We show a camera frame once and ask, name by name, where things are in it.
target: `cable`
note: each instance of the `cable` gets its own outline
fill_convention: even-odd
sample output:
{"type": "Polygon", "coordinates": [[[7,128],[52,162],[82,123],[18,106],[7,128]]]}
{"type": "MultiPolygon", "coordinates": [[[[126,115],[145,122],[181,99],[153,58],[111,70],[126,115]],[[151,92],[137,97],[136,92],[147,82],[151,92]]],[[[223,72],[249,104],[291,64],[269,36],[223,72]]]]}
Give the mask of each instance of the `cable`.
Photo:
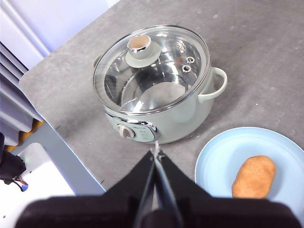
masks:
{"type": "Polygon", "coordinates": [[[26,189],[28,189],[28,186],[29,186],[25,181],[20,180],[20,179],[13,180],[13,179],[0,178],[0,180],[11,181],[11,182],[15,183],[20,188],[21,191],[25,191],[26,189]],[[18,185],[18,183],[16,181],[19,181],[20,183],[22,183],[23,185],[25,185],[25,189],[23,189],[22,186],[18,185]]]}

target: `potato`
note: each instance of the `potato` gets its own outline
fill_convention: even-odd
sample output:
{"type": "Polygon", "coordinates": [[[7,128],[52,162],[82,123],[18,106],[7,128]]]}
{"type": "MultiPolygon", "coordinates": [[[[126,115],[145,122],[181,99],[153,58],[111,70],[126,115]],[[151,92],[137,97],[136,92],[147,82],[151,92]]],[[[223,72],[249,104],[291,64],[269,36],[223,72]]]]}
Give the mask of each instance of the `potato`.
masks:
{"type": "Polygon", "coordinates": [[[248,158],[232,185],[234,198],[265,198],[275,178],[276,165],[267,156],[248,158]]]}

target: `light blue plate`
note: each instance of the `light blue plate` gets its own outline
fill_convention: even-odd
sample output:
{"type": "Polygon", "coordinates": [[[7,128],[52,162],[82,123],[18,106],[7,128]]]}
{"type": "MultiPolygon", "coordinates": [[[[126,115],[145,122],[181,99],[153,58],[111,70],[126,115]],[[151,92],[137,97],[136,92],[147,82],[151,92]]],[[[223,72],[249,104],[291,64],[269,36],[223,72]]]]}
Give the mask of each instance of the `light blue plate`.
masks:
{"type": "Polygon", "coordinates": [[[214,197],[232,197],[239,168],[256,155],[266,155],[276,165],[267,199],[288,205],[304,227],[304,151],[279,133],[239,127],[218,134],[199,154],[195,182],[214,197]]]}

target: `gray countertop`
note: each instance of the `gray countertop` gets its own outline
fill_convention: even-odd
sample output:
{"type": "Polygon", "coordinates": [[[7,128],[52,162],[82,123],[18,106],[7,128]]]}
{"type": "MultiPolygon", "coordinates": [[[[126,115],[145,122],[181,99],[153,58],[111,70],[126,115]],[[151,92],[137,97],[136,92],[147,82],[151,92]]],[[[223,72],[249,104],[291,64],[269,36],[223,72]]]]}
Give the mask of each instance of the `gray countertop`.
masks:
{"type": "Polygon", "coordinates": [[[304,148],[303,12],[302,0],[121,0],[28,71],[19,85],[109,189],[151,146],[120,138],[111,128],[92,89],[94,59],[143,27],[173,24],[197,32],[212,65],[226,71],[228,86],[195,132],[162,146],[193,179],[202,147],[230,128],[268,128],[304,148]]]}

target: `wall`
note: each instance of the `wall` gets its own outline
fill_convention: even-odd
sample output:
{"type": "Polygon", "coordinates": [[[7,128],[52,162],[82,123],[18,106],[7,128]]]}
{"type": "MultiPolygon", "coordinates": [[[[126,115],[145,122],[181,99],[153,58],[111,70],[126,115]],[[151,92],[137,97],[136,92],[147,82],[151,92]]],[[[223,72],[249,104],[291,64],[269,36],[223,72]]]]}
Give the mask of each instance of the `wall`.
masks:
{"type": "Polygon", "coordinates": [[[118,0],[1,0],[1,42],[31,69],[118,0]]]}

